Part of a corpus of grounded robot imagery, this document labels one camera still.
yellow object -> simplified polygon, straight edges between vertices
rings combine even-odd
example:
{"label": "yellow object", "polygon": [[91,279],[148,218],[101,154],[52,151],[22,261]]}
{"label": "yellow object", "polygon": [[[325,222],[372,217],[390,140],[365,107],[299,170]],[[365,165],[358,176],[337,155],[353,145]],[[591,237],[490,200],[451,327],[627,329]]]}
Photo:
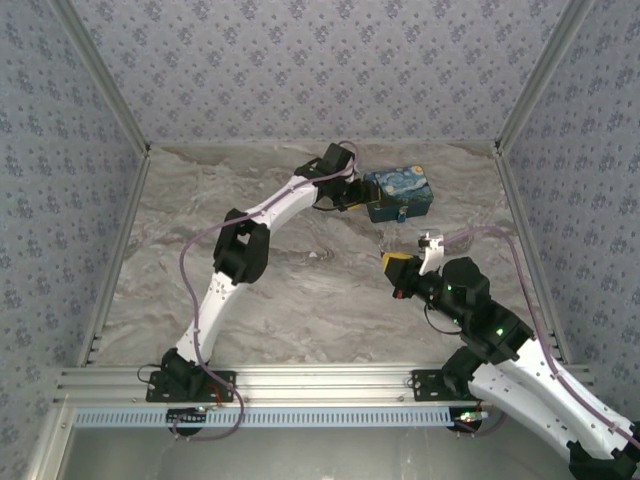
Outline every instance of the yellow object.
{"label": "yellow object", "polygon": [[387,252],[382,255],[382,271],[387,271],[387,265],[389,265],[389,260],[392,258],[399,258],[400,260],[410,260],[413,258],[413,255],[402,252]]}

marble surface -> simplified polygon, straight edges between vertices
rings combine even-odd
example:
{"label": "marble surface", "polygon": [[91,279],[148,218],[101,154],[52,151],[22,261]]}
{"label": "marble surface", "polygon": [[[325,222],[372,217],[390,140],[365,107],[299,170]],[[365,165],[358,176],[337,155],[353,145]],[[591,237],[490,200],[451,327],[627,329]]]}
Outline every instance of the marble surface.
{"label": "marble surface", "polygon": [[[326,146],[153,148],[96,364],[159,360],[192,318],[178,271],[184,242],[230,208],[246,209],[267,198]],[[439,362],[462,345],[425,323],[418,299],[391,297],[380,252],[417,253],[419,232],[428,227],[446,236],[497,224],[515,236],[494,160],[447,144],[366,144],[361,150],[363,172],[424,168],[435,195],[427,217],[372,224],[366,208],[298,214],[272,237],[267,270],[226,319],[215,363]],[[215,241],[214,234],[187,256],[188,274],[201,296]],[[446,255],[470,255],[490,278],[494,298],[531,323],[506,243],[478,236]],[[431,318],[442,329],[456,328],[437,313]]]}

patterned wallpaper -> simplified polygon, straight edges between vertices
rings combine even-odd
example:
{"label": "patterned wallpaper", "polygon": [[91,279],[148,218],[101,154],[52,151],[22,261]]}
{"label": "patterned wallpaper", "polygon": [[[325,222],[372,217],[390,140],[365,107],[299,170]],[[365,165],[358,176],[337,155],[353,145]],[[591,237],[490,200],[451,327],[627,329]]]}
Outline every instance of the patterned wallpaper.
{"label": "patterned wallpaper", "polygon": [[75,0],[150,142],[495,138],[566,0]]}
{"label": "patterned wallpaper", "polygon": [[597,1],[509,153],[576,362],[640,418],[640,4]]}
{"label": "patterned wallpaper", "polygon": [[136,155],[44,0],[0,2],[0,478],[22,478],[70,366]]}

blue box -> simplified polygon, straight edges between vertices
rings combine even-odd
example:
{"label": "blue box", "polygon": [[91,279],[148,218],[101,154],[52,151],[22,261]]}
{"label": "blue box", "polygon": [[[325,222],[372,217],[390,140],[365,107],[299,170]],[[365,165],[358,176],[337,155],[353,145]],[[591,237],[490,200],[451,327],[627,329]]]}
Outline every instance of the blue box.
{"label": "blue box", "polygon": [[420,166],[392,168],[364,175],[380,187],[380,199],[367,203],[369,218],[373,223],[426,215],[433,202],[433,192]]}

wall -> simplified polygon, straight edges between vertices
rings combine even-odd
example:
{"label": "wall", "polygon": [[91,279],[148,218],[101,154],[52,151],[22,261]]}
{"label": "wall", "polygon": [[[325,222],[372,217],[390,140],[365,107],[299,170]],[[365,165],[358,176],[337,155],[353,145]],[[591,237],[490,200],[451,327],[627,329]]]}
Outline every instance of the wall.
{"label": "wall", "polygon": [[509,153],[576,362],[640,418],[640,5],[598,1]]}
{"label": "wall", "polygon": [[495,138],[565,0],[76,0],[151,142]]}
{"label": "wall", "polygon": [[0,2],[0,478],[71,366],[137,159],[43,0]]}

